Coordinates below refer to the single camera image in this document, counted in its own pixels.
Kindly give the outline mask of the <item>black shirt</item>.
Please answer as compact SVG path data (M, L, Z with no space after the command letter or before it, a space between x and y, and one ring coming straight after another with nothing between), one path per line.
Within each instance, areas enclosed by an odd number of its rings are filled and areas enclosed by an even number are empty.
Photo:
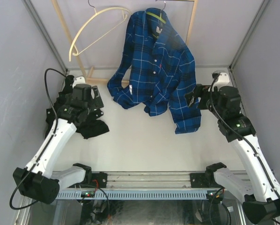
M101 109L89 110L65 108L66 94L72 92L73 82L74 76L68 75L65 78L63 90L59 92L55 103L52 104L53 107L46 110L46 123L48 128L45 132L45 136L49 134L56 118L67 120L68 123L73 123L76 127L76 132L80 133L84 139L89 139L109 132L108 125L99 119L104 115Z

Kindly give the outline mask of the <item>wooden clothes rack frame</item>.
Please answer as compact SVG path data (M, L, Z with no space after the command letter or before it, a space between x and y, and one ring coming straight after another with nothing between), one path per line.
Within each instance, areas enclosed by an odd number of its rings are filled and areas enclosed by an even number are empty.
M57 0L51 0L52 2L52 6L58 16L58 19L60 21L61 27L63 28L63 31L65 33L65 36L70 44L69 47L69 53L68 53L68 60L69 62L72 61L72 56L74 56L76 58L76 61L78 63L79 69L82 73L82 76L85 78L85 81L92 81L92 82L104 82L106 83L108 81L108 79L103 79L103 78L93 78L92 75L94 73L95 67L92 66L88 72L86 72L86 69L82 63L82 60L80 59L80 54L84 53L87 49L89 49L92 45L94 45L96 42L98 42L99 40L101 40L103 37L105 37L106 35L108 35L111 31L113 31L114 29L116 29L119 25L123 24L123 22L127 21L128 15L132 15L132 12L125 8L125 7L108 7L102 10L97 11L96 8L94 6L92 6L91 4L89 4L90 7L92 7L94 9L94 15L91 16L82 26L81 28L78 30L77 34L75 35L74 38L72 38L72 35L70 33L70 29L66 23L65 17L62 14L61 8L58 4ZM186 35L186 40L185 43L187 46L189 46L190 43L190 37L192 34L192 29L193 29L193 25L194 25L194 19L195 19L195 15L196 15L196 10L197 10L197 6L198 6L198 0L196 1L192 1L193 3L193 7L192 7L192 11L191 11L191 17L190 17L190 22L189 22L189 27L188 27L188 31L187 31L187 35ZM86 26L97 16L99 16L100 14L106 13L108 11L112 11L112 10L120 10L122 12L122 17L123 20L118 23L116 26L114 26L112 29L110 29L109 31L107 31L105 34L103 34L102 36L100 36L97 40L95 40L93 43L91 43L89 46L87 46L86 48L84 48L83 50L79 51L78 48L76 47L76 41L78 40L80 34L82 33L82 31L86 28Z

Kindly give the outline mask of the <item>blue plaid shirt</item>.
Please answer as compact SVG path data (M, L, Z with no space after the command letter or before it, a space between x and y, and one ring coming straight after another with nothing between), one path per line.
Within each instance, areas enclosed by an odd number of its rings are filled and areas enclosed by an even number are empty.
M176 134L193 133L201 125L201 112L196 105L188 107L184 96L196 86L195 59L164 11L162 17L166 24L155 39L157 19L146 10L130 16L122 60L107 87L124 109L143 104L151 117L170 111Z

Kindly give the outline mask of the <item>green plastic hanger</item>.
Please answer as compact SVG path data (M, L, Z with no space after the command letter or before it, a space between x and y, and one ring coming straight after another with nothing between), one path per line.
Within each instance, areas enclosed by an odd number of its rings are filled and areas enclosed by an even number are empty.
M166 8L166 1L164 0L163 2L164 2L164 7L162 9L160 9L159 14L150 12L148 9L146 10L147 15L154 17L158 21L158 25L156 26L156 32L153 33L153 37L155 39L157 39L159 37L159 35L161 34L161 32L163 30L164 25L166 24L166 20L164 20L162 17L162 12Z

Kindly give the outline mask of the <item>beige wooden hanger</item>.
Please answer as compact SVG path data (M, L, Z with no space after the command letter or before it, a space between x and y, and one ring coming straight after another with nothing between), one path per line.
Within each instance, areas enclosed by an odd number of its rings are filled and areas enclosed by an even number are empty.
M93 45L97 44L102 38L109 35L116 28L127 22L132 15L132 11L123 6L108 6L101 9L95 7L90 0L88 6L92 9L93 14L77 30L73 37L68 50L68 60L71 62L73 57L79 57ZM77 43L84 34L93 33L94 37L84 45L78 48Z

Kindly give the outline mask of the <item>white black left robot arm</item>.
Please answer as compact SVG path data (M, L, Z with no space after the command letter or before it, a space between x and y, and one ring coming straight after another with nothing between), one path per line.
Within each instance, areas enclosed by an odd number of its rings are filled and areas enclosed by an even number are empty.
M17 167L13 172L15 191L35 202L50 204L61 190L74 184L89 187L93 181L91 167L75 163L61 172L54 172L53 169L78 126L103 106L97 86L85 83L73 85L73 91L67 95L66 103L55 112L53 127L38 152L24 168Z

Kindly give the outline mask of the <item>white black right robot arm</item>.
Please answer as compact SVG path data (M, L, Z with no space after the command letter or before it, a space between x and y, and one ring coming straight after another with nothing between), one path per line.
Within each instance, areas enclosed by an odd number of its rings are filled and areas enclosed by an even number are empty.
M280 217L280 184L276 180L258 143L251 121L240 110L238 89L197 85L185 94L189 107L209 110L218 120L219 131L240 157L250 179L246 184L223 163L206 167L205 181L211 187L226 188L242 204L245 216L253 224Z

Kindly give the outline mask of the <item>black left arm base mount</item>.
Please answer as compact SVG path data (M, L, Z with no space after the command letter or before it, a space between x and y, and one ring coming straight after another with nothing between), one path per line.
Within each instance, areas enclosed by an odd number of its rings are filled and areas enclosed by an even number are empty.
M106 188L108 181L108 174L105 172L93 172L90 179L90 185L99 188Z

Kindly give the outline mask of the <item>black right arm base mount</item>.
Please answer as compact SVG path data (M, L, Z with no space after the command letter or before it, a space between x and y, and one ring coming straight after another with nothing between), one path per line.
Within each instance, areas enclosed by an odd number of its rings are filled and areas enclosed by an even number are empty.
M191 188L208 188L209 184L205 173L190 173Z

